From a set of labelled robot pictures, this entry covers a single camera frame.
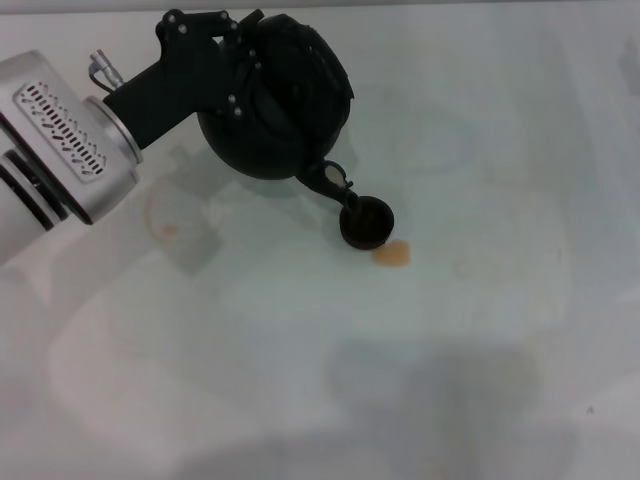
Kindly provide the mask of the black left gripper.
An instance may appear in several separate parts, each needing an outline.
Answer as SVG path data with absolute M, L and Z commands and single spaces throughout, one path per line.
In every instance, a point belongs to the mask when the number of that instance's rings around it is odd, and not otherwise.
M 263 19 L 260 9 L 239 21 L 226 10 L 167 11 L 155 29 L 163 47 L 160 59 L 104 103 L 140 149 L 194 113 L 242 124 L 261 73 L 257 51 L 246 47 L 245 39 Z

